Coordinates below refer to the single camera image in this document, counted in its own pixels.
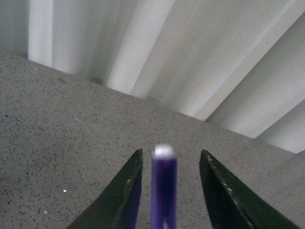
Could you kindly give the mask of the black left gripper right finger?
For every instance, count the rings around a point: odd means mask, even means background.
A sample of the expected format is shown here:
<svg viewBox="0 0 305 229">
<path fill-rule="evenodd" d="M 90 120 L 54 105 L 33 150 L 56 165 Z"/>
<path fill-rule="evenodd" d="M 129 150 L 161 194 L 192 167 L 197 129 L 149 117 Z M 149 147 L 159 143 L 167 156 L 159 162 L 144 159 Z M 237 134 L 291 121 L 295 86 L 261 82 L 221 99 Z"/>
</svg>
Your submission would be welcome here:
<svg viewBox="0 0 305 229">
<path fill-rule="evenodd" d="M 207 150 L 199 162 L 203 194 L 214 229 L 296 229 Z"/>
</svg>

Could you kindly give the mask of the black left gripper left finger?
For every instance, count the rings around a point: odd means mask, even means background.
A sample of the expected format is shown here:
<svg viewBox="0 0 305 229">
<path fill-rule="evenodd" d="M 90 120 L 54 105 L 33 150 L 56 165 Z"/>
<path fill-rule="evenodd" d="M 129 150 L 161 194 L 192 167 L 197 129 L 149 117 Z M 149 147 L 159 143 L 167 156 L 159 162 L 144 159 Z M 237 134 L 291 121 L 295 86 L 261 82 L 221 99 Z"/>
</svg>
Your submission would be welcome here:
<svg viewBox="0 0 305 229">
<path fill-rule="evenodd" d="M 136 150 L 117 175 L 69 226 L 69 229 L 134 229 L 142 190 L 142 149 Z"/>
</svg>

